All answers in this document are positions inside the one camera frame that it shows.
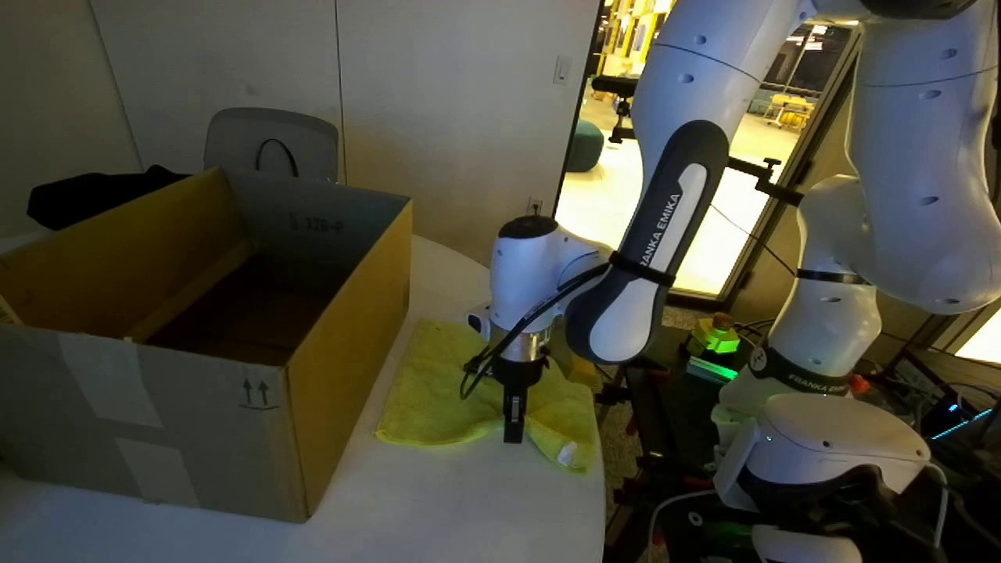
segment black bracket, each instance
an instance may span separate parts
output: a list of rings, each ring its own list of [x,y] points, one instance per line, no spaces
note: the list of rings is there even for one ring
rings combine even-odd
[[[799,192],[783,192],[779,184],[773,184],[773,177],[777,177],[777,166],[779,166],[779,162],[783,162],[783,159],[777,159],[777,156],[765,156],[764,166],[761,166],[761,162],[747,162],[747,159],[735,159],[735,156],[727,159],[728,168],[757,180],[754,192],[761,192],[761,195],[765,195],[765,198],[773,198],[773,200],[779,200],[779,204],[784,204],[784,207],[799,207],[799,204],[805,200],[805,195],[799,195]]]
[[[617,94],[617,125],[614,125],[610,144],[624,144],[624,139],[634,139],[634,133],[625,125],[625,120],[631,120],[628,101],[634,97],[634,84],[637,84],[637,77],[625,77],[625,75],[595,75],[591,77],[595,90]]]

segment chair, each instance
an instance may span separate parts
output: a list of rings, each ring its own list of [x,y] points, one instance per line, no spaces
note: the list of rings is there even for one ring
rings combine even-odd
[[[229,106],[210,121],[204,166],[335,181],[337,130],[302,112]]]

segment cable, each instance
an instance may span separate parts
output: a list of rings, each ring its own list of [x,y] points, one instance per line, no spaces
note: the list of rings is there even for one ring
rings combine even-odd
[[[724,217],[724,223],[728,223],[731,229],[738,229],[744,238],[752,238],[754,243],[761,243],[761,251],[765,251],[790,278],[795,278],[795,270],[761,238],[761,234],[752,234],[740,223],[735,223],[731,217],[727,217],[721,207],[711,207],[712,212]]]
[[[591,363],[595,373],[608,381],[608,385],[617,385],[621,381],[621,373],[610,373],[603,363]]]
[[[666,508],[673,504],[686,504],[686,500],[695,500],[695,497],[712,497],[716,490],[686,490],[686,493],[675,493],[675,497],[666,497],[663,504],[653,508],[650,513],[650,527],[648,527],[648,551],[644,551],[644,563],[650,560],[650,549],[653,549],[653,531],[657,531],[657,518]]]
[[[983,385],[974,385],[974,381],[949,381],[949,385],[954,385],[954,387],[974,387],[974,391],[991,398],[994,405],[1001,405],[1001,394],[998,394],[994,387],[983,387]]]
[[[461,398],[467,402],[480,381],[488,376],[488,370],[495,365],[495,361],[513,345],[513,338],[518,338],[542,313],[553,309],[561,300],[565,300],[573,290],[578,290],[581,285],[587,285],[591,278],[603,275],[610,266],[602,262],[595,270],[585,270],[578,275],[573,275],[569,283],[561,285],[561,290],[550,300],[542,300],[536,309],[529,309],[501,341],[488,345],[483,355],[477,355],[467,365],[462,365],[462,381],[461,381]]]
[[[932,536],[936,551],[942,551],[942,531],[944,531],[944,518],[949,518],[949,476],[936,464],[928,464],[925,468],[932,468],[937,476],[937,489],[942,489],[937,518],[936,518],[936,536]]]

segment black bag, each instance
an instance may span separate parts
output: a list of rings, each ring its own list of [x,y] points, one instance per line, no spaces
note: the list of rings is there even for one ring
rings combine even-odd
[[[162,166],[150,166],[140,177],[76,177],[49,184],[39,184],[27,198],[27,217],[52,232],[69,229],[80,219],[122,207],[134,198],[161,192],[186,177]]]

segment green light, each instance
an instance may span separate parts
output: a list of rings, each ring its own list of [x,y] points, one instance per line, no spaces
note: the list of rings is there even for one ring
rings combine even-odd
[[[711,381],[731,381],[731,379],[738,379],[740,370],[706,363],[701,358],[687,358],[686,373],[690,373],[698,379],[711,379]]]
[[[695,341],[711,355],[735,355],[740,349],[740,335],[728,326],[716,326],[712,320],[705,320],[690,329]]]

